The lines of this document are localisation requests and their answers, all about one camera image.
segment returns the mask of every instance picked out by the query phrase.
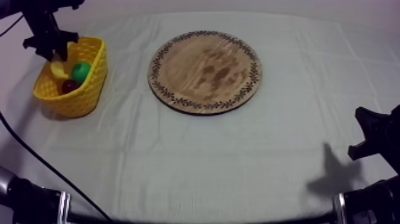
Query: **green ball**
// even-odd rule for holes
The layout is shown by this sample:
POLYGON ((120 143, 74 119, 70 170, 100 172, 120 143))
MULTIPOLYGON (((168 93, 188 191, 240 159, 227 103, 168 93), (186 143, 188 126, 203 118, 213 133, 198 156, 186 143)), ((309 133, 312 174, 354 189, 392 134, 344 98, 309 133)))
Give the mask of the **green ball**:
POLYGON ((83 83, 90 71, 90 64, 80 61, 72 68, 72 79, 78 83, 83 83))

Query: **toy fruit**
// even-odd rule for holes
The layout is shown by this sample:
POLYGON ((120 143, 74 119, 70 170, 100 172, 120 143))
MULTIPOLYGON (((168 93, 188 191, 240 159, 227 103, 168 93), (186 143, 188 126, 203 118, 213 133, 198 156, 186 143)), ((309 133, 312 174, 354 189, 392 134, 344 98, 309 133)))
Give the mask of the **toy fruit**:
POLYGON ((72 79, 75 80, 77 83, 83 83, 88 76, 90 71, 90 64, 87 62, 78 62, 72 68, 72 79))
POLYGON ((68 79, 68 74, 65 73, 64 66, 60 61, 52 61, 50 69, 56 79, 68 79))
POLYGON ((61 92, 62 94, 67 94, 79 88, 79 86, 80 84, 77 83, 75 80, 67 79, 61 85, 61 92))

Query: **white tablecloth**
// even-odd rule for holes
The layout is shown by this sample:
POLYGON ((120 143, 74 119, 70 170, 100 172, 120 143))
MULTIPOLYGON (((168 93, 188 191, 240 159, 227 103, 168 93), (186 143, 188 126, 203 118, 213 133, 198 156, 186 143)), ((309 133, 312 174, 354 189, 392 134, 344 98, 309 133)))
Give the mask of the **white tablecloth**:
MULTIPOLYGON (((397 36, 257 13, 143 15, 60 27, 105 39, 109 71, 96 110, 66 120, 43 108, 32 87, 44 60, 33 57, 4 99, 4 114, 29 145, 114 217, 283 219, 327 211, 338 192, 394 175, 377 155, 351 162, 347 147, 363 140, 357 107, 389 113, 400 103, 397 36), (258 54, 262 84, 243 107, 194 117, 153 96, 146 79, 151 57, 164 42, 193 30, 229 33, 258 54)), ((73 193, 74 211, 94 213, 9 135, 0 143, 1 165, 73 193)))

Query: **wooden plate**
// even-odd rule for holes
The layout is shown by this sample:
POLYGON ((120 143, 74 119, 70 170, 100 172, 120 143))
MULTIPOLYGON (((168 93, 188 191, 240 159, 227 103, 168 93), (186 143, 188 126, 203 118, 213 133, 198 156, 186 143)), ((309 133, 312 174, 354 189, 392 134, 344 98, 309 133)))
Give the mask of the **wooden plate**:
POLYGON ((195 31, 165 43, 154 55, 148 80, 169 107, 189 114, 238 108, 261 82, 261 63, 245 42, 216 31, 195 31))

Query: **white wall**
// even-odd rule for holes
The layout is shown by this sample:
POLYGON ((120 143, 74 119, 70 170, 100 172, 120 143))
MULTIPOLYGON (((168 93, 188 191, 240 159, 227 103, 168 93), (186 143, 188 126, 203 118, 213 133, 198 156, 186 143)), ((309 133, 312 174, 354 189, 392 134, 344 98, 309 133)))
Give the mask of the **white wall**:
POLYGON ((400 0, 86 0, 79 10, 61 10, 57 18, 69 23, 123 14, 178 11, 289 14, 400 33, 400 0))

